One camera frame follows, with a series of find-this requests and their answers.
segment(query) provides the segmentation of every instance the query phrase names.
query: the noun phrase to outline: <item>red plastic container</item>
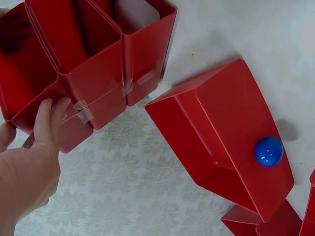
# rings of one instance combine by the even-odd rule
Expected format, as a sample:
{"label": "red plastic container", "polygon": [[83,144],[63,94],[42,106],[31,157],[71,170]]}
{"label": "red plastic container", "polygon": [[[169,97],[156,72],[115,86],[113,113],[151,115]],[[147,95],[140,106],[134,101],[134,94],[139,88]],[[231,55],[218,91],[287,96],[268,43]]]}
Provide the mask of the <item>red plastic container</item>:
{"label": "red plastic container", "polygon": [[8,122],[31,133],[43,99],[70,97],[61,146],[69,152],[126,109],[122,36],[88,0],[27,0],[0,30]]}
{"label": "red plastic container", "polygon": [[266,168],[254,157],[260,139],[280,140],[246,63],[238,59],[191,78],[146,106],[193,180],[268,222],[294,185],[284,152]]}
{"label": "red plastic container", "polygon": [[310,197],[306,208],[306,213],[303,220],[300,236],[315,235],[315,171],[313,171],[310,177],[310,181],[311,181]]}
{"label": "red plastic container", "polygon": [[117,0],[90,1],[123,35],[126,100],[132,106],[158,87],[177,9],[165,0],[146,0],[160,20],[135,29]]}
{"label": "red plastic container", "polygon": [[78,109],[101,129],[126,109],[121,34],[88,0],[26,3]]}
{"label": "red plastic container", "polygon": [[301,219],[287,201],[267,223],[263,223],[259,215],[238,205],[225,214],[221,221],[236,236],[298,236],[302,225]]}
{"label": "red plastic container", "polygon": [[[11,96],[4,96],[7,94],[6,92],[1,93],[0,104],[4,119],[30,134],[42,100],[52,98],[57,101],[62,97],[70,97],[72,104],[68,107],[66,114],[67,117],[72,118],[63,123],[61,151],[72,150],[89,137],[93,133],[93,129],[90,124],[84,124],[76,116],[75,99],[47,54],[25,4],[18,5],[0,18],[0,31],[2,33],[1,50],[7,59],[7,61],[1,60],[3,69],[7,68],[2,71],[1,82],[6,80],[5,89],[9,89],[12,93]],[[15,44],[8,45],[7,42],[15,42]],[[25,83],[15,83],[23,79],[26,84],[33,87],[33,91],[27,92],[35,93],[35,98],[29,98],[31,101],[27,101],[25,93],[21,93],[27,89],[23,86]],[[8,105],[13,104],[12,100],[17,102],[23,100],[26,102],[26,106],[17,113],[11,113]]]}

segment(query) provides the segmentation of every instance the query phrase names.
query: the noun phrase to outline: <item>red box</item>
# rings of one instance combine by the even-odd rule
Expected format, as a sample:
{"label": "red box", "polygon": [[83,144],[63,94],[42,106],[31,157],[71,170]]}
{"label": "red box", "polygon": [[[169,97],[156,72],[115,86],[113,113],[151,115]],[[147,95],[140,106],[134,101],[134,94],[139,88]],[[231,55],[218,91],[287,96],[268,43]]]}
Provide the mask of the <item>red box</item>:
{"label": "red box", "polygon": [[[7,59],[2,67],[12,81],[4,85],[19,91],[14,97],[2,88],[0,103],[6,121],[32,133],[43,99],[70,97],[61,144],[61,150],[68,152],[93,128],[102,128],[126,109],[122,36],[88,0],[27,0],[0,19],[0,30]],[[18,49],[8,45],[11,38],[17,39]],[[16,83],[21,78],[34,89],[30,101],[25,88]],[[5,108],[14,100],[25,105],[10,114]]]}
{"label": "red box", "polygon": [[88,0],[26,2],[80,109],[101,129],[126,109],[121,34]]}
{"label": "red box", "polygon": [[315,235],[315,171],[311,174],[311,191],[299,236]]}
{"label": "red box", "polygon": [[158,87],[177,9],[165,0],[146,0],[160,20],[133,30],[124,15],[115,15],[115,0],[91,2],[123,35],[126,100],[132,106]]}
{"label": "red box", "polygon": [[268,222],[294,185],[284,152],[266,168],[254,157],[260,139],[280,140],[246,63],[238,59],[169,90],[146,110],[193,180]]}
{"label": "red box", "polygon": [[301,219],[287,201],[267,223],[263,223],[259,215],[238,205],[225,214],[221,221],[236,236],[297,236],[302,225]]}

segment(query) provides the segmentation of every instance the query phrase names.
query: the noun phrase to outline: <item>finger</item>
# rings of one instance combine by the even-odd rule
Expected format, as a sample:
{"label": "finger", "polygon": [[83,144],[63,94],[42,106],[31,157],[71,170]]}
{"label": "finger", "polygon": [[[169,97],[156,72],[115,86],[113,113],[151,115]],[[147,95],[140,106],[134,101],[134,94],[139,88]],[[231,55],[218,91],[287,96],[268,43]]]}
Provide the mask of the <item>finger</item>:
{"label": "finger", "polygon": [[0,152],[3,152],[13,142],[16,136],[16,128],[9,123],[0,126]]}
{"label": "finger", "polygon": [[34,143],[34,133],[29,135],[29,137],[25,140],[24,144],[22,145],[23,148],[30,149]]}
{"label": "finger", "polygon": [[34,144],[43,142],[48,145],[53,144],[52,131],[50,127],[50,111],[53,100],[46,99],[41,102],[34,125]]}
{"label": "finger", "polygon": [[61,124],[64,119],[64,113],[69,106],[71,100],[70,98],[62,98],[51,110],[51,130],[53,140],[56,145],[59,146],[60,134],[61,134]]}

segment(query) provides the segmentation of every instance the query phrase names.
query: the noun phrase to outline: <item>blue ball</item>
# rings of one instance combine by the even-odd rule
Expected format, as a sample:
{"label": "blue ball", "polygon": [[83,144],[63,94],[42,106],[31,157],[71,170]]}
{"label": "blue ball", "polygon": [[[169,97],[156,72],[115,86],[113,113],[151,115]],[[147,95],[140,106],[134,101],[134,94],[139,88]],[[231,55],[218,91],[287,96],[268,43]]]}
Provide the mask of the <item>blue ball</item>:
{"label": "blue ball", "polygon": [[273,167],[281,161],[284,147],[279,139],[266,137],[257,142],[254,153],[260,165]]}

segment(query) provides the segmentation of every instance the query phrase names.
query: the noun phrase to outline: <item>red plastic box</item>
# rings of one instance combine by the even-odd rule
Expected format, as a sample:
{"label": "red plastic box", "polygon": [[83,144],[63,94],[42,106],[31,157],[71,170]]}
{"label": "red plastic box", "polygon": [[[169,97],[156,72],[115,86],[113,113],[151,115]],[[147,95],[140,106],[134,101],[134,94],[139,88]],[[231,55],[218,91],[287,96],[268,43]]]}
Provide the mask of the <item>red plastic box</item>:
{"label": "red plastic box", "polygon": [[126,109],[121,34],[88,0],[27,0],[27,8],[78,108],[101,129]]}
{"label": "red plastic box", "polygon": [[259,215],[238,205],[225,214],[221,221],[236,236],[298,236],[302,225],[301,219],[287,201],[267,223],[263,223]]}
{"label": "red plastic box", "polygon": [[[0,19],[0,30],[6,121],[31,133],[43,99],[70,97],[61,145],[69,152],[126,109],[122,36],[88,0],[27,0]],[[8,104],[23,106],[12,113]]]}
{"label": "red plastic box", "polygon": [[177,9],[166,0],[145,1],[157,10],[160,20],[135,29],[128,21],[128,12],[117,7],[118,0],[91,0],[123,35],[128,106],[136,104],[158,87],[177,13]]}
{"label": "red plastic box", "polygon": [[310,181],[311,181],[310,197],[306,208],[306,213],[303,220],[300,236],[315,235],[315,171],[313,171],[310,177]]}
{"label": "red plastic box", "polygon": [[169,90],[146,110],[193,180],[268,222],[294,185],[284,152],[266,168],[254,157],[260,139],[280,139],[246,63],[238,59]]}

